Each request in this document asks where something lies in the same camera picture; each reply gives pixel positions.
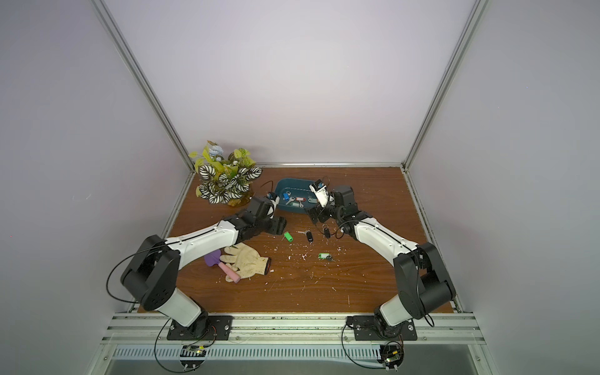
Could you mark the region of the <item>teal plastic storage box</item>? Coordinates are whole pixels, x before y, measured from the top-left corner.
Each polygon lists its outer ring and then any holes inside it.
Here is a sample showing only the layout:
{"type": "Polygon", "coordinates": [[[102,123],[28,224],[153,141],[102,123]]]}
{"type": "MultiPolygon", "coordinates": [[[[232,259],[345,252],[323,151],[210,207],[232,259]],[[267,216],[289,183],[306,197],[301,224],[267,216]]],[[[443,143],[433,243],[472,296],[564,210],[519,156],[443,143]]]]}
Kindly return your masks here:
{"type": "Polygon", "coordinates": [[[278,210],[290,213],[306,214],[306,210],[319,205],[317,198],[309,189],[314,181],[298,178],[284,178],[278,181],[275,193],[280,197],[278,210]],[[284,201],[283,194],[288,192],[289,201],[284,201]]]}

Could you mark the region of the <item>green tag key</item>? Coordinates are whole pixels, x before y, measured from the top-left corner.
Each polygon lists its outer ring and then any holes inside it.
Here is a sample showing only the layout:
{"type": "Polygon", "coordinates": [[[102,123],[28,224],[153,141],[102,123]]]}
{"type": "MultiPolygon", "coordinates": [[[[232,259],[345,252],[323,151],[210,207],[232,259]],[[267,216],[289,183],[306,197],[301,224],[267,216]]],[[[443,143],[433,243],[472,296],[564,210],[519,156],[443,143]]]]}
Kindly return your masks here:
{"type": "Polygon", "coordinates": [[[330,253],[320,253],[318,255],[319,260],[332,262],[334,260],[333,256],[330,253]]]}

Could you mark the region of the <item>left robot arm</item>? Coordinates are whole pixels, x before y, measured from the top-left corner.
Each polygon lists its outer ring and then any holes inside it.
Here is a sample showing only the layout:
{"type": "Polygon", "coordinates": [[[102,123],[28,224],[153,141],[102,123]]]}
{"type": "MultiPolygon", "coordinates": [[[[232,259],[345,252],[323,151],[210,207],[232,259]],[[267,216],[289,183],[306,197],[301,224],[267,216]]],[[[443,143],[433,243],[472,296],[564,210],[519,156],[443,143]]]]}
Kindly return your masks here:
{"type": "Polygon", "coordinates": [[[144,310],[158,311],[175,326],[188,329],[195,337],[201,336],[207,329],[208,314],[177,288],[179,271],[223,249],[217,262],[226,271],[240,278],[267,274],[270,258],[261,256],[245,242],[262,233],[284,233],[287,221],[275,215],[278,203],[279,198],[273,193],[254,197],[245,209],[211,227],[179,237],[147,237],[123,271],[121,284],[144,310]]]}

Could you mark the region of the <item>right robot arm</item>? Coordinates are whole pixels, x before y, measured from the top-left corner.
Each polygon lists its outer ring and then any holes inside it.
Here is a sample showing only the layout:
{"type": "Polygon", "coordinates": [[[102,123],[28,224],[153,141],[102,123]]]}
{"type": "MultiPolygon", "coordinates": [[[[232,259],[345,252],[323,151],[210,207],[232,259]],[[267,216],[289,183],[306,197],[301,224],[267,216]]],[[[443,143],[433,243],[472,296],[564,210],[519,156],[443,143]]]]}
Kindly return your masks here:
{"type": "Polygon", "coordinates": [[[433,244],[409,241],[386,228],[359,209],[348,185],[329,192],[318,180],[309,189],[318,201],[307,210],[312,222],[334,220],[342,234],[369,246],[393,266],[398,293],[375,310],[376,322],[382,328],[426,318],[456,297],[441,253],[433,244]]]}

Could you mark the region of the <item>beige work glove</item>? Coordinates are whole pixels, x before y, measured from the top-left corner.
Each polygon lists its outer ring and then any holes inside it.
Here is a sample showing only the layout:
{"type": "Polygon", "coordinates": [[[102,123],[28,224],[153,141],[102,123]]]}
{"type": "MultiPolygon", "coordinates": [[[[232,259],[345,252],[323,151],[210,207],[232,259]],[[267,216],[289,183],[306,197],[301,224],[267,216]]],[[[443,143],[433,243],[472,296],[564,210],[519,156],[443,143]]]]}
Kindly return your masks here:
{"type": "Polygon", "coordinates": [[[233,270],[240,279],[255,275],[267,275],[270,272],[271,259],[261,256],[254,248],[239,243],[226,247],[220,261],[233,270]]]}

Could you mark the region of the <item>artificial potted plant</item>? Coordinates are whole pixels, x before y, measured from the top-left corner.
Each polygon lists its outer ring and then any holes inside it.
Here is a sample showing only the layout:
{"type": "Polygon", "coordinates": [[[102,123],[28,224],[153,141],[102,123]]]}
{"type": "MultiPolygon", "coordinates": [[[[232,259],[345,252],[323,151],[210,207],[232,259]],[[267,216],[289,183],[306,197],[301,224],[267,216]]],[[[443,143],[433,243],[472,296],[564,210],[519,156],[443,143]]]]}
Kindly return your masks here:
{"type": "Polygon", "coordinates": [[[191,152],[188,157],[199,180],[196,196],[213,205],[247,204],[254,193],[253,182],[263,174],[245,148],[227,155],[219,144],[208,141],[201,152],[191,152]]]}

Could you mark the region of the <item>purple pink garden trowel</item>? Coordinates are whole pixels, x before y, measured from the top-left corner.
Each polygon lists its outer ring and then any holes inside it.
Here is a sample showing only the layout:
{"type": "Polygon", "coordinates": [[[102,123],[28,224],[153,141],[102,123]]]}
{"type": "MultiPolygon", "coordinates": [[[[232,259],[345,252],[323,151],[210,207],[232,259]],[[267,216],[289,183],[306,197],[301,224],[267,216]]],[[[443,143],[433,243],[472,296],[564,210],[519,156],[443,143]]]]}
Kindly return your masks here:
{"type": "Polygon", "coordinates": [[[241,280],[240,275],[236,271],[232,270],[231,267],[222,262],[220,260],[220,256],[221,250],[217,249],[204,255],[203,259],[208,267],[219,267],[227,275],[231,282],[237,284],[241,280]]]}

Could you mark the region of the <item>left electronics board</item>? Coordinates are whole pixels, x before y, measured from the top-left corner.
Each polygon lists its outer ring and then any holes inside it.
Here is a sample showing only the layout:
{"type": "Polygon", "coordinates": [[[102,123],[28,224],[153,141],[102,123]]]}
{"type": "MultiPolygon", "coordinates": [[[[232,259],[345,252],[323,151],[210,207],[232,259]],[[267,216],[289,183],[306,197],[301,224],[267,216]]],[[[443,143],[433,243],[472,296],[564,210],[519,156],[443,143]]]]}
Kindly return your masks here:
{"type": "Polygon", "coordinates": [[[207,350],[201,345],[184,345],[180,352],[180,364],[184,372],[192,372],[204,364],[207,350]]]}

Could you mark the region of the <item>electronics board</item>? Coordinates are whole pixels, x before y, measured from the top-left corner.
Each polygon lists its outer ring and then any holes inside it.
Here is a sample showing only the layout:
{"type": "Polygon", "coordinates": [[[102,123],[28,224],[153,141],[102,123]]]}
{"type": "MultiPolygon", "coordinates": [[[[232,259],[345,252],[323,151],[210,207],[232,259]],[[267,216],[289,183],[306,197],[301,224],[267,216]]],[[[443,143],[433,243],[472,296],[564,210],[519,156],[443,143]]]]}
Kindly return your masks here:
{"type": "Polygon", "coordinates": [[[192,372],[204,364],[207,350],[201,345],[184,345],[180,352],[180,364],[184,372],[192,372]]]}
{"type": "Polygon", "coordinates": [[[386,371],[397,371],[403,365],[405,349],[403,343],[390,341],[380,346],[380,363],[386,371]]]}

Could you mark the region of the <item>right electronics board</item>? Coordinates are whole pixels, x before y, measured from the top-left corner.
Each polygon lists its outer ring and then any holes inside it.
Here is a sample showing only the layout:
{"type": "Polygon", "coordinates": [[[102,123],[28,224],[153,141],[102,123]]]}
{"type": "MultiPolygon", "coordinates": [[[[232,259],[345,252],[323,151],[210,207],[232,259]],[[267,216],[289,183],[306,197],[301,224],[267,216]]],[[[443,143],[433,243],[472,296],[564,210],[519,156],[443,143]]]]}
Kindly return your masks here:
{"type": "Polygon", "coordinates": [[[403,343],[390,341],[380,346],[380,363],[386,371],[397,371],[403,365],[405,349],[403,343]]]}

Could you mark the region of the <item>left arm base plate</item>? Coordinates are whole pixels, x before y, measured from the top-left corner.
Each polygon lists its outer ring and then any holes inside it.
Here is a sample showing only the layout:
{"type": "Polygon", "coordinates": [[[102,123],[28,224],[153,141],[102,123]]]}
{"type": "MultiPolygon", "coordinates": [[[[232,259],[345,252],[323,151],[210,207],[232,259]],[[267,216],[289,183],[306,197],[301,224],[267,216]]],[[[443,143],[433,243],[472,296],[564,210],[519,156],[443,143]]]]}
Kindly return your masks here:
{"type": "Polygon", "coordinates": [[[227,341],[234,317],[230,315],[201,315],[189,327],[176,320],[169,325],[168,341],[227,341]]]}

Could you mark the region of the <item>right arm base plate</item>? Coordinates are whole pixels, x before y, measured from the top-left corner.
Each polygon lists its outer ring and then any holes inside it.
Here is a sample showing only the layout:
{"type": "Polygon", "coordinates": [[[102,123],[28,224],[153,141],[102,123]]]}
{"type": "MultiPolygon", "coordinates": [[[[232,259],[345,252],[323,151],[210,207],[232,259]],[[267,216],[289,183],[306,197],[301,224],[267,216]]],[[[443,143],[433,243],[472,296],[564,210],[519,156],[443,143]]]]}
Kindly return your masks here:
{"type": "Polygon", "coordinates": [[[415,342],[418,339],[412,320],[390,326],[376,315],[354,315],[346,317],[346,325],[351,329],[356,341],[415,342]]]}

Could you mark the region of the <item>aluminium front rail frame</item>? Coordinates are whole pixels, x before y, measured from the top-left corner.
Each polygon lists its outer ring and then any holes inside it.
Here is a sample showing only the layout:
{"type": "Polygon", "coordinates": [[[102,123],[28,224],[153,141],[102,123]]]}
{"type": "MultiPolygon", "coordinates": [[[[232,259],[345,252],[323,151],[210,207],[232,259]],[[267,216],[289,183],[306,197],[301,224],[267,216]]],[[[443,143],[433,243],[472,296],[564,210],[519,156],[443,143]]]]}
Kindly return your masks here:
{"type": "MultiPolygon", "coordinates": [[[[204,364],[250,360],[324,360],[367,367],[383,367],[380,346],[390,341],[356,341],[346,325],[351,313],[231,313],[234,317],[227,341],[168,341],[170,321],[155,313],[118,313],[109,323],[87,373],[107,374],[117,360],[148,360],[168,374],[184,372],[180,352],[184,345],[201,345],[207,350],[204,364]]],[[[476,374],[498,370],[471,313],[436,313],[433,325],[412,320],[418,339],[403,341],[405,359],[412,348],[426,348],[426,360],[441,360],[435,346],[465,350],[476,374]]]]}

